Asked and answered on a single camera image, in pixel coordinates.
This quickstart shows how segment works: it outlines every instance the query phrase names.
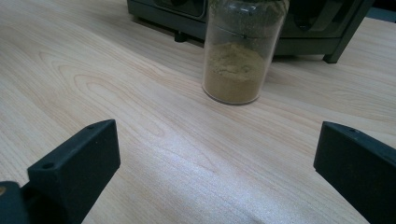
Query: wooden table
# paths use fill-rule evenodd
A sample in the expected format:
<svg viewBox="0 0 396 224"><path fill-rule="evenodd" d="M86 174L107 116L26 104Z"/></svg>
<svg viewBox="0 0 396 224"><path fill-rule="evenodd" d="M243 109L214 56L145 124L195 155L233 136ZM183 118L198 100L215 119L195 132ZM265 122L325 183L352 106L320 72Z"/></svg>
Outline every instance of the wooden table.
<svg viewBox="0 0 396 224"><path fill-rule="evenodd" d="M121 167L84 223L365 223L313 161L323 120L396 147L395 24L365 19L337 64L275 59L251 105L203 93L203 52L125 0L0 1L0 180L115 119Z"/></svg>

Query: screw hole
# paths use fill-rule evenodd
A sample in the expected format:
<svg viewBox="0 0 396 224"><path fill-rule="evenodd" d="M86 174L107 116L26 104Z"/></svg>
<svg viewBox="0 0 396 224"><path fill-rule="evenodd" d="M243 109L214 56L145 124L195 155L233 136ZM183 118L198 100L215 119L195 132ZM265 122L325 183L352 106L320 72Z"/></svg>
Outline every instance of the screw hole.
<svg viewBox="0 0 396 224"><path fill-rule="evenodd" d="M44 164L42 167L43 167L43 169L50 169L53 166L54 166L53 162L49 162L49 163Z"/></svg>
<svg viewBox="0 0 396 224"><path fill-rule="evenodd" d="M352 133L359 133L359 131L356 130L356 129L349 129L349 131L352 132Z"/></svg>

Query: powder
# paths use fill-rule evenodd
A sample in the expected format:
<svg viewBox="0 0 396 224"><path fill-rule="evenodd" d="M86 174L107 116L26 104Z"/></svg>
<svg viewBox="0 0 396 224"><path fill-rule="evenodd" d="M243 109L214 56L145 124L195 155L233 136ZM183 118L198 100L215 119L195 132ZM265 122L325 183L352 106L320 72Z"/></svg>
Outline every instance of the powder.
<svg viewBox="0 0 396 224"><path fill-rule="evenodd" d="M236 43L214 45L208 50L204 90L226 104L246 104L260 93L264 59L258 52Z"/></svg>

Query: appliance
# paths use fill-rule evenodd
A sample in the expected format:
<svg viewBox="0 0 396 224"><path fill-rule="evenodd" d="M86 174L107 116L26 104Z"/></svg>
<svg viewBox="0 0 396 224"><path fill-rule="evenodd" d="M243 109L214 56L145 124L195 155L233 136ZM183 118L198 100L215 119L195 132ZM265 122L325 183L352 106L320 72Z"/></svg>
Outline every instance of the appliance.
<svg viewBox="0 0 396 224"><path fill-rule="evenodd" d="M127 0L129 13L186 35L205 39L207 0ZM337 63L374 0L290 0L275 55L323 54Z"/></svg>

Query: black foot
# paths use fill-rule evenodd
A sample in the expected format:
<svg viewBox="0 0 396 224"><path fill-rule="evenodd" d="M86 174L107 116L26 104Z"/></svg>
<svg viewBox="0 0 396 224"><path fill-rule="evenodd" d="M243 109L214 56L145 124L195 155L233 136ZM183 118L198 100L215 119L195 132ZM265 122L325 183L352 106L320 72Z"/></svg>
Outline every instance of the black foot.
<svg viewBox="0 0 396 224"><path fill-rule="evenodd" d="M186 40L187 40L187 36L185 34L181 33L181 31L175 32L175 41L177 43L183 43Z"/></svg>

